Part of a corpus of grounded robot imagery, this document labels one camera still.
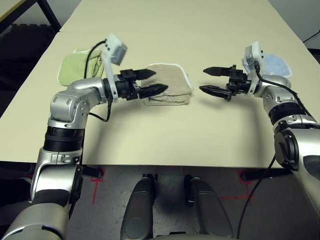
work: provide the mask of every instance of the beige towel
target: beige towel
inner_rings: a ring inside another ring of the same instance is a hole
[[[169,106],[169,105],[184,105],[190,101],[190,86],[186,73],[174,64],[152,64],[145,69],[155,71],[156,74],[146,80],[141,81],[141,87],[146,87],[151,84],[165,84],[168,88],[155,96],[142,99],[147,106]]]

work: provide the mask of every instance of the red tape mark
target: red tape mark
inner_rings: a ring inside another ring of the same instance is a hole
[[[93,197],[92,197],[92,205],[95,204],[95,201],[96,201],[98,183],[102,183],[104,181],[105,171],[106,170],[104,168],[102,168],[103,176],[100,179],[91,178],[91,180],[90,180],[91,182],[95,182],[94,191],[93,191]]]
[[[241,179],[241,173],[242,173],[242,172],[243,172],[243,171],[237,171],[236,173],[237,173],[237,175],[238,175],[238,181],[239,181],[239,183],[245,185],[246,196],[221,196],[220,199],[225,199],[225,200],[227,200],[227,199],[234,199],[234,200],[238,200],[238,199],[248,199],[248,198],[249,198],[250,193],[249,193],[248,185],[251,184],[251,181],[243,181],[243,180]]]

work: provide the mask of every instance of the green towel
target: green towel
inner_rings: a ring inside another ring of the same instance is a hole
[[[86,59],[89,52],[90,49],[80,48],[64,57],[58,73],[58,82],[61,85],[69,86],[74,81],[84,79]],[[90,55],[86,77],[101,78],[103,72],[104,63],[101,50],[97,49]]]

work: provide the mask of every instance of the table leg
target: table leg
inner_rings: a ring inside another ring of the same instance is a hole
[[[59,30],[61,29],[61,25],[58,22],[54,12],[51,9],[51,7],[49,6],[47,0],[37,0],[37,3],[39,4],[39,7],[43,11],[45,17],[48,19],[48,21],[51,24],[52,28],[56,32],[59,32]]]

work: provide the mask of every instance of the wall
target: wall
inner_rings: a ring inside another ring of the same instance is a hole
[[[47,1],[61,25],[68,20],[81,2],[81,0]],[[302,41],[320,30],[320,0],[269,0],[269,2]],[[49,24],[38,4],[34,4],[15,23]],[[320,49],[320,34],[308,40],[305,45],[307,48]]]
[[[81,0],[47,0],[61,26],[65,24]],[[49,22],[37,3],[21,15],[15,24],[46,24]]]
[[[283,20],[302,40],[320,30],[320,0],[269,0]],[[320,49],[320,33],[305,42],[307,48]]]

